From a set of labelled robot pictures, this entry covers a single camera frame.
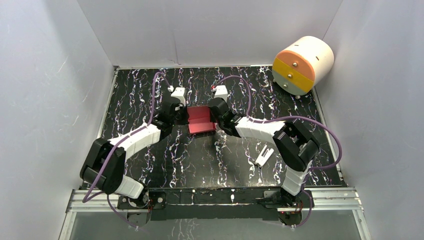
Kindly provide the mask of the pink paper box sheet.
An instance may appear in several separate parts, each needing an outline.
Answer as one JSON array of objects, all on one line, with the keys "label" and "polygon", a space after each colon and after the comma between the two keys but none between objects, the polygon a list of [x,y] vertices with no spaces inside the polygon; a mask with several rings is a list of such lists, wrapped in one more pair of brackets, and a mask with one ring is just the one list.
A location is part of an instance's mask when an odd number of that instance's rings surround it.
[{"label": "pink paper box sheet", "polygon": [[211,120],[208,106],[191,106],[187,108],[188,131],[191,135],[208,133],[216,130],[216,124]]}]

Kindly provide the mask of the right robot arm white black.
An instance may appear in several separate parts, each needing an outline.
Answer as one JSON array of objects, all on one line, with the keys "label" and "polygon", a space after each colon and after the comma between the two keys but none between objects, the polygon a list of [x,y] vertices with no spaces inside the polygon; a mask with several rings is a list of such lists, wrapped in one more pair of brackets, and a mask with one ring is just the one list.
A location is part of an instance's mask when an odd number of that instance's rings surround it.
[{"label": "right robot arm white black", "polygon": [[240,113],[233,113],[224,99],[208,103],[218,126],[229,136],[254,138],[274,144],[286,165],[285,177],[276,196],[259,200],[262,205],[295,207],[302,199],[301,190],[320,143],[299,120],[254,122]]}]

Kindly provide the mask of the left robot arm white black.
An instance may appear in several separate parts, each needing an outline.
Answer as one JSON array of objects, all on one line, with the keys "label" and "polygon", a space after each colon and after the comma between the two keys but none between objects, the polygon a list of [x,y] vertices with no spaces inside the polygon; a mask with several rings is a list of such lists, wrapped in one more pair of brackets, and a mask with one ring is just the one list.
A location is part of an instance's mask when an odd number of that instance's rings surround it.
[{"label": "left robot arm white black", "polygon": [[164,100],[149,124],[109,140],[97,138],[82,165],[80,178],[105,194],[128,197],[135,207],[144,208],[150,200],[147,186],[125,175],[125,163],[141,150],[165,139],[176,124],[186,124],[187,119],[183,100],[177,97]]}]

